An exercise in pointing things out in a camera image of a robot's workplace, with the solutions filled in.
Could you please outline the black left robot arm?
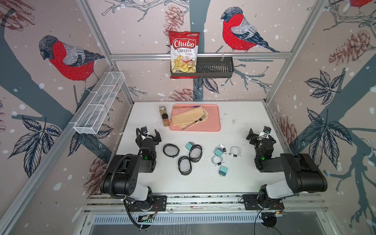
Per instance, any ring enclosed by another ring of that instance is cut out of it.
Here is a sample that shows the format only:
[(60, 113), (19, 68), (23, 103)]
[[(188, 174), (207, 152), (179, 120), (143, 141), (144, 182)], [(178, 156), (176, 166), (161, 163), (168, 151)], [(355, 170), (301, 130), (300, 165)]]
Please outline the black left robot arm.
[(115, 155), (101, 180), (101, 193), (114, 199), (130, 202), (131, 211), (156, 211), (158, 203), (153, 199), (151, 187), (138, 183), (139, 173), (153, 173), (156, 167), (156, 146), (162, 141), (156, 130), (151, 135), (146, 126), (136, 129), (137, 154)]

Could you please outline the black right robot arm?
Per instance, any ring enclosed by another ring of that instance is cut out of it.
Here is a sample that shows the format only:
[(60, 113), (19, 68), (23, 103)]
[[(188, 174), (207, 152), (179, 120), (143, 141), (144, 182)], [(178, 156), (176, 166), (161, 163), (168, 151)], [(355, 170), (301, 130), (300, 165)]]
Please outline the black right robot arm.
[(272, 157), (276, 140), (270, 136), (271, 128), (264, 126), (260, 134), (252, 129), (246, 137), (255, 147), (255, 166), (261, 173), (283, 172), (285, 178), (273, 184), (263, 185), (258, 191), (257, 203), (263, 209), (283, 207), (282, 200), (299, 193), (325, 192), (328, 183), (308, 154), (283, 153)]

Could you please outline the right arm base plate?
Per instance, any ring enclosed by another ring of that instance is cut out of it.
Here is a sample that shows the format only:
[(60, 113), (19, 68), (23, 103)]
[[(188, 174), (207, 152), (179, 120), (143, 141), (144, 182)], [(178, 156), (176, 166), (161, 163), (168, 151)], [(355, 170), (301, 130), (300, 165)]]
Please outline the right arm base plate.
[(240, 202), (243, 203), (247, 211), (272, 210), (283, 211), (285, 209), (282, 200), (271, 199), (268, 196), (256, 194), (244, 194)]

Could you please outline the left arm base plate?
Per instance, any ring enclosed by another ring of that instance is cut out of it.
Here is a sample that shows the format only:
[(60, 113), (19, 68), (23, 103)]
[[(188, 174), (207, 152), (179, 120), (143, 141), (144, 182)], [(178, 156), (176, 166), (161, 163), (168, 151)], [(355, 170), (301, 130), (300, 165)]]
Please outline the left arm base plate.
[(155, 195), (153, 199), (146, 201), (128, 202), (127, 207), (130, 212), (165, 212), (167, 205), (166, 195)]

